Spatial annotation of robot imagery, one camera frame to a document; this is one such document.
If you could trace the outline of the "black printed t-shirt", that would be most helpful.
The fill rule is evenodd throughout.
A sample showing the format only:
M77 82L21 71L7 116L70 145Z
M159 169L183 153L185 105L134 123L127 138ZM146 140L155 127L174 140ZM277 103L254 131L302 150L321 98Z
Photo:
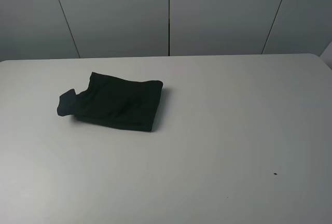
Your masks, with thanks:
M59 97L58 116L104 127L150 132L161 99L163 82L129 81L91 73L88 87L70 89Z

